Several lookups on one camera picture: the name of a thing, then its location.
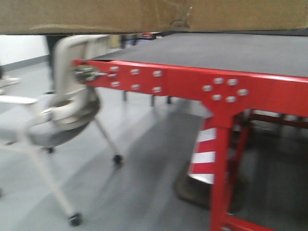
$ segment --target bolt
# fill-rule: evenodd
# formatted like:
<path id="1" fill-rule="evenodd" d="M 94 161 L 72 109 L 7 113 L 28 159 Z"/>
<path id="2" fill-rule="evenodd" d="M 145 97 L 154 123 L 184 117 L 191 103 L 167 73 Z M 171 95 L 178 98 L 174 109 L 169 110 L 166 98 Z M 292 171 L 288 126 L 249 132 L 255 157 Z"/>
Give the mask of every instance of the bolt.
<path id="1" fill-rule="evenodd" d="M 248 90 L 247 90 L 247 89 L 239 89 L 239 90 L 237 91 L 237 94 L 238 94 L 239 96 L 248 95 Z"/>
<path id="2" fill-rule="evenodd" d="M 237 79 L 232 78 L 232 79 L 228 79 L 227 84 L 229 86 L 235 86 L 235 85 L 237 85 L 237 82 L 238 82 Z"/>
<path id="3" fill-rule="evenodd" d="M 119 87 L 120 86 L 120 82 L 116 81 L 116 82 L 111 82 L 111 87 L 115 88 L 115 87 Z"/>
<path id="4" fill-rule="evenodd" d="M 219 95 L 219 94 L 213 95 L 213 96 L 212 96 L 212 99 L 213 99 L 214 101 L 221 100 L 221 95 Z"/>
<path id="5" fill-rule="evenodd" d="M 133 84 L 133 85 L 131 85 L 131 89 L 132 90 L 139 90 L 140 89 L 140 85 L 139 84 Z"/>
<path id="6" fill-rule="evenodd" d="M 228 227 L 222 227 L 221 231 L 232 231 L 231 229 L 229 229 Z"/>
<path id="7" fill-rule="evenodd" d="M 163 75 L 162 71 L 153 71 L 153 76 L 154 77 L 161 77 Z"/>
<path id="8" fill-rule="evenodd" d="M 234 103 L 236 101 L 236 97 L 235 96 L 228 96 L 226 97 L 226 102 L 228 103 Z"/>
<path id="9" fill-rule="evenodd" d="M 110 71 L 117 72 L 117 71 L 119 71 L 119 67 L 118 66 L 112 66 L 112 67 L 110 67 Z"/>
<path id="10" fill-rule="evenodd" d="M 212 85 L 204 85 L 202 87 L 202 90 L 203 91 L 211 91 L 213 89 Z"/>
<path id="11" fill-rule="evenodd" d="M 153 88 L 153 92 L 154 93 L 159 93 L 159 92 L 161 92 L 162 91 L 162 88 L 161 87 L 154 87 Z"/>
<path id="12" fill-rule="evenodd" d="M 130 74 L 131 75 L 138 75 L 140 73 L 139 69 L 131 69 Z"/>
<path id="13" fill-rule="evenodd" d="M 221 77 L 215 78 L 214 79 L 214 84 L 223 84 L 223 78 L 221 78 Z"/>
<path id="14" fill-rule="evenodd" d="M 108 77 L 109 77 L 109 78 L 115 78 L 115 77 L 116 77 L 116 74 L 109 74 Z"/>

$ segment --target metal clamp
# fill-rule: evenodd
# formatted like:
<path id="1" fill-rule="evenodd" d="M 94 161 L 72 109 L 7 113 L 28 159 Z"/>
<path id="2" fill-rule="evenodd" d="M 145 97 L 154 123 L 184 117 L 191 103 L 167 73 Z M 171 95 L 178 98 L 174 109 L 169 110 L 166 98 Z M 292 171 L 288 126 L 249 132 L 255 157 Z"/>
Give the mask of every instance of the metal clamp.
<path id="1" fill-rule="evenodd" d="M 96 80 L 99 76 L 105 76 L 108 73 L 98 71 L 94 66 L 78 65 L 73 69 L 73 73 L 77 82 L 84 83 Z"/>

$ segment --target cardboard box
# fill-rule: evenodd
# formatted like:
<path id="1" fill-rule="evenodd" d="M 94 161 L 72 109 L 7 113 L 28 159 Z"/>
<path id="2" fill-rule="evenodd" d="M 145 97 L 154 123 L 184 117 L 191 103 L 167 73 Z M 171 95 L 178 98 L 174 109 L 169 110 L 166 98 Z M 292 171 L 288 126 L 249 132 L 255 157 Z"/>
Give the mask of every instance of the cardboard box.
<path id="1" fill-rule="evenodd" d="M 300 29 L 308 0 L 0 0 L 0 34 Z"/>

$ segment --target chair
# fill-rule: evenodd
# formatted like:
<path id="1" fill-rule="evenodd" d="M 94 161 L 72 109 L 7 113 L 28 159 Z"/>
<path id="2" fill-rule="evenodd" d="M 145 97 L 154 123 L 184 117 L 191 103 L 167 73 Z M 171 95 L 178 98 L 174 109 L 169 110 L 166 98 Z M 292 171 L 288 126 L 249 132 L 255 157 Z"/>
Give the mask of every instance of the chair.
<path id="1" fill-rule="evenodd" d="M 16 150 L 18 147 L 11 144 L 20 141 L 26 145 L 18 150 L 29 154 L 72 226 L 81 224 L 82 215 L 74 209 L 39 155 L 42 148 L 52 152 L 54 147 L 74 138 L 94 121 L 115 154 L 114 162 L 121 162 L 116 145 L 95 117 L 100 109 L 95 89 L 78 84 L 71 67 L 73 59 L 89 59 L 106 53 L 108 39 L 108 35 L 80 35 L 64 38 L 57 43 L 54 56 L 55 94 L 38 99 L 0 96 L 2 103 L 22 105 L 1 114 L 0 139 L 7 143 L 0 148 Z"/>

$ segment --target chair leg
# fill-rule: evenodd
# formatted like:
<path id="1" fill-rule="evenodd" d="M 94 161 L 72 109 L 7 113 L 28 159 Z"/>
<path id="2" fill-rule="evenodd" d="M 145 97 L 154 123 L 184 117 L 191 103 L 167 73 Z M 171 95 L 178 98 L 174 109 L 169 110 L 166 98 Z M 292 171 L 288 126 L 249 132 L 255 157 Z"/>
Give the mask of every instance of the chair leg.
<path id="1" fill-rule="evenodd" d="M 112 151 L 114 152 L 114 158 L 113 161 L 115 164 L 120 164 L 123 160 L 122 155 L 120 155 L 120 152 L 116 146 L 116 144 L 111 140 L 109 133 L 107 132 L 107 130 L 103 127 L 102 123 L 98 120 L 98 118 L 94 119 L 98 129 L 100 130 L 100 132 L 103 134 L 103 136 L 106 138 L 110 148 L 112 149 Z"/>
<path id="2" fill-rule="evenodd" d="M 48 170 L 47 166 L 40 158 L 40 153 L 36 150 L 35 147 L 29 147 L 28 153 L 37 167 L 38 171 L 44 178 L 46 184 L 52 189 L 56 199 L 58 200 L 60 206 L 62 207 L 63 211 L 69 218 L 69 222 L 72 226 L 78 226 L 81 224 L 81 214 L 77 213 L 71 203 L 68 201 L 67 197 L 65 196 L 64 192 L 60 189 L 59 184 L 56 180 L 52 177 L 50 171 Z"/>

